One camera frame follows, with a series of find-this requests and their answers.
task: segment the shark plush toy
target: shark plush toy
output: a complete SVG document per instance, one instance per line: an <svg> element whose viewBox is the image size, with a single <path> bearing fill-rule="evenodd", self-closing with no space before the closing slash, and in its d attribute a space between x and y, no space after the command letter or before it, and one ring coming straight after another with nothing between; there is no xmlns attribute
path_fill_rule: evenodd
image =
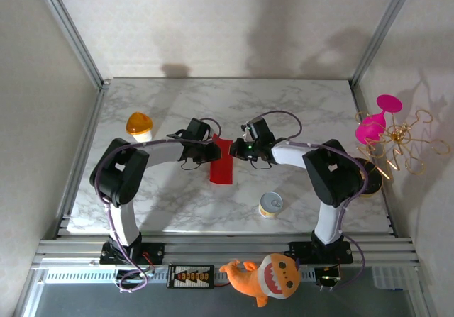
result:
<svg viewBox="0 0 454 317"><path fill-rule="evenodd" d="M228 280L237 291L255 297L259 308L267 304L268 297L288 298L299 286L297 264L285 255L267 255L259 267L254 262L244 262L247 272L241 271L238 264L237 260L229 262L221 271L227 272Z"/></svg>

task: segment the tin can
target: tin can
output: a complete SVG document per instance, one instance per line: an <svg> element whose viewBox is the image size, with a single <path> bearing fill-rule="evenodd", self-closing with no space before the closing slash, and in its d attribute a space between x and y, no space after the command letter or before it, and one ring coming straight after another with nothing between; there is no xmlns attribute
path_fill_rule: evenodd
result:
<svg viewBox="0 0 454 317"><path fill-rule="evenodd" d="M278 193L269 191L260 198L258 211L264 218L274 218L282 210L282 198Z"/></svg>

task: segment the white marble surface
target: white marble surface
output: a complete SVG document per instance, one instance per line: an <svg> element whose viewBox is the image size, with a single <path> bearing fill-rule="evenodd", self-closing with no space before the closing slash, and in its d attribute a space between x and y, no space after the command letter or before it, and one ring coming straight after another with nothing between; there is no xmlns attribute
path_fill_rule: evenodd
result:
<svg viewBox="0 0 454 317"><path fill-rule="evenodd" d="M240 125L272 109L298 115L304 130L296 141L311 143L338 139L355 155L355 107L346 81L249 79L115 79L106 95L67 230L107 233L102 203L89 184L89 175L117 137L133 142L126 121L134 111L155 122L153 136L162 138L186 128L192 117L209 116L222 125L222 137L242 136ZM286 115L267 116L276 137L291 135L297 124ZM303 169L278 165L255 170L234 159L233 185L209 182L209 165L184 171L180 163L147 169L135 197L135 216L143 231L272 233L311 232L317 222L319 200ZM284 210L275 220L258 213L267 191L279 193ZM389 230L380 194L358 199L345 217L345 231Z"/></svg>

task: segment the white wall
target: white wall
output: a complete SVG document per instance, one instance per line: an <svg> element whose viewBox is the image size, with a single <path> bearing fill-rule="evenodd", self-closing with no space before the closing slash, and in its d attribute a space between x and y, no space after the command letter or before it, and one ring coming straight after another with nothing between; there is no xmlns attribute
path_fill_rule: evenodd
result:
<svg viewBox="0 0 454 317"><path fill-rule="evenodd" d="M351 78L391 0L63 0L106 77Z"/></svg>
<svg viewBox="0 0 454 317"><path fill-rule="evenodd" d="M0 0L0 316L55 219L94 85L44 0Z"/></svg>
<svg viewBox="0 0 454 317"><path fill-rule="evenodd" d="M403 101L400 121L412 121L417 108L428 109L435 120L425 136L454 148L454 0L407 0L360 86L371 112L378 111L377 95L385 93ZM421 133L413 130L415 137ZM439 315L454 316L454 155L414 147L426 173L395 172L390 204L402 233L416 243Z"/></svg>

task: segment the red cloth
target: red cloth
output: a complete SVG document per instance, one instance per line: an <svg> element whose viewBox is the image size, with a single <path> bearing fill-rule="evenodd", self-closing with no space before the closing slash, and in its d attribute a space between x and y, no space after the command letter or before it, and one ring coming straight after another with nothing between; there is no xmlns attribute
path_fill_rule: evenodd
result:
<svg viewBox="0 0 454 317"><path fill-rule="evenodd" d="M221 149L221 159L211 161L210 182L214 184L232 184L233 183L233 157L229 154L230 146L233 140L224 140L219 138L215 144Z"/></svg>

